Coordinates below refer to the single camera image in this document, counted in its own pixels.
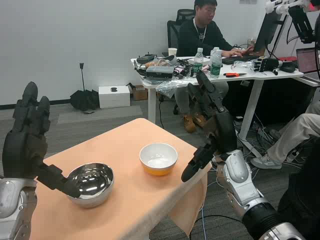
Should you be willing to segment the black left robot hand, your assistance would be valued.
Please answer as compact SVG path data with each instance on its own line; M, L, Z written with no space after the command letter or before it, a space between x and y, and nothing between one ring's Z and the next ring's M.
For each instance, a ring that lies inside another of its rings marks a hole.
M38 87L29 82L22 98L15 105L13 127L7 133L2 150L4 177L17 179L36 179L51 190L78 198L79 188L63 176L62 170L55 165L44 163L48 143L50 101L43 96L38 98Z

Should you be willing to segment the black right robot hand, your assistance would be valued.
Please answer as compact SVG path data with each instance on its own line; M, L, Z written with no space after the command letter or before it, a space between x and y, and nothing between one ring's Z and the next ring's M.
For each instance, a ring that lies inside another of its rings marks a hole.
M203 130L206 144L199 147L184 169L181 180L187 182L200 169L204 169L214 157L215 152L226 154L237 149L237 137L233 116L223 106L223 97L217 86L200 70L196 74L199 87L189 83L187 90L191 99L198 103L204 115L209 117Z

